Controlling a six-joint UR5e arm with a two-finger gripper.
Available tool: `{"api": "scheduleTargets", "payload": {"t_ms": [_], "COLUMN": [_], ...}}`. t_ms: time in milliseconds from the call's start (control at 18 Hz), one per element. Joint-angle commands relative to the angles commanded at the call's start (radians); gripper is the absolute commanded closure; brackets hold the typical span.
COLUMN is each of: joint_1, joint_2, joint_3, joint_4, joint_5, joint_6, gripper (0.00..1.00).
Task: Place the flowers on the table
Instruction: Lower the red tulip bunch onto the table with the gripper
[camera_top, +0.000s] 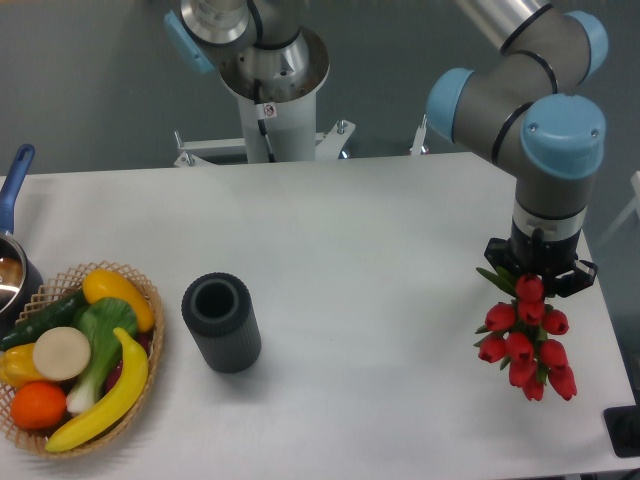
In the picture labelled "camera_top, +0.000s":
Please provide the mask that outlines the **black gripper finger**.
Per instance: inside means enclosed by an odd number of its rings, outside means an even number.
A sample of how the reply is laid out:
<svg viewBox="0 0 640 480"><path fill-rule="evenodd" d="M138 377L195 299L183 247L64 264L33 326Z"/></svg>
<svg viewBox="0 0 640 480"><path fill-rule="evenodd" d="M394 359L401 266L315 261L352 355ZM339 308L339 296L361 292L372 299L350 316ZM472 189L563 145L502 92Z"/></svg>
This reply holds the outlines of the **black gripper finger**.
<svg viewBox="0 0 640 480"><path fill-rule="evenodd" d="M502 268L514 276L520 275L520 264L509 240L491 238L485 248L484 256L495 271Z"/></svg>
<svg viewBox="0 0 640 480"><path fill-rule="evenodd" d="M597 277L597 265L591 261L576 259L567 272L542 277L545 296L570 297L591 287Z"/></svg>

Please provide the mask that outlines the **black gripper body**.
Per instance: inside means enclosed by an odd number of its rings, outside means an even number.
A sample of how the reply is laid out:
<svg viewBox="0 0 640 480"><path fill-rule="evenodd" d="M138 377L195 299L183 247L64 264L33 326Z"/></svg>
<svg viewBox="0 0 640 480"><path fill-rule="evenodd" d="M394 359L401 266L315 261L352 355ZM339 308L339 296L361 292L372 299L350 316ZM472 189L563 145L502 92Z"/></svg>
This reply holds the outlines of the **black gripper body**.
<svg viewBox="0 0 640 480"><path fill-rule="evenodd" d="M573 269L579 233L563 240L546 240L537 229L525 234L515 223L508 240L508 270L516 275L534 273L539 276L558 276Z"/></svg>

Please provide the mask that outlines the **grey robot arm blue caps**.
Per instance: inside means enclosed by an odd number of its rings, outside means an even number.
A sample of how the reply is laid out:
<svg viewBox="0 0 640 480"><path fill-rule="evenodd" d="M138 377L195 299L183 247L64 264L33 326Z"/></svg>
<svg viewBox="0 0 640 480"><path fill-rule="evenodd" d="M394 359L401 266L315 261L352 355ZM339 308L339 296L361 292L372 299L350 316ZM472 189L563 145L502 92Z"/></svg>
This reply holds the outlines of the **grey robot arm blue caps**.
<svg viewBox="0 0 640 480"><path fill-rule="evenodd" d="M461 10L502 59L482 75L457 68L432 87L412 153L428 131L466 147L516 180L511 233L486 259L501 276L539 276L549 296L590 287L596 266L576 249L606 121L575 94L603 63L608 37L583 12L547 1L463 1ZM329 72L323 41L300 23L295 1L183 1L164 27L181 58L217 72L236 97L252 163L330 160L353 133L339 121L316 129L316 94Z"/></svg>

